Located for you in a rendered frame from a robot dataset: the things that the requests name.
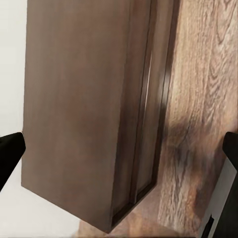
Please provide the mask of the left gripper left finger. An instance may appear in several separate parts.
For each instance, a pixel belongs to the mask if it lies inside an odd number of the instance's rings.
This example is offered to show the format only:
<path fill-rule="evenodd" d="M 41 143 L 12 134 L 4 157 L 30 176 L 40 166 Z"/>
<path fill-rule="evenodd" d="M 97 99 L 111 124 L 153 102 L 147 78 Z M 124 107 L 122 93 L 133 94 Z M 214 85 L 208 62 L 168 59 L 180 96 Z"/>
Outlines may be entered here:
<path fill-rule="evenodd" d="M 0 137 L 0 191 L 26 151 L 22 132 Z"/>

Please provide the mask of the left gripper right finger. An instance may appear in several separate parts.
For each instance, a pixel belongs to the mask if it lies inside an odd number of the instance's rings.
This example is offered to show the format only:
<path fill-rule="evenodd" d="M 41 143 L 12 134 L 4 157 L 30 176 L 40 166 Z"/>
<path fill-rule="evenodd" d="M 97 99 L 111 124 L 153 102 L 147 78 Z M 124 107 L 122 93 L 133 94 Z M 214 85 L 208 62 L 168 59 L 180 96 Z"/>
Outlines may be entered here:
<path fill-rule="evenodd" d="M 227 132 L 222 149 L 238 172 L 238 134 Z"/>

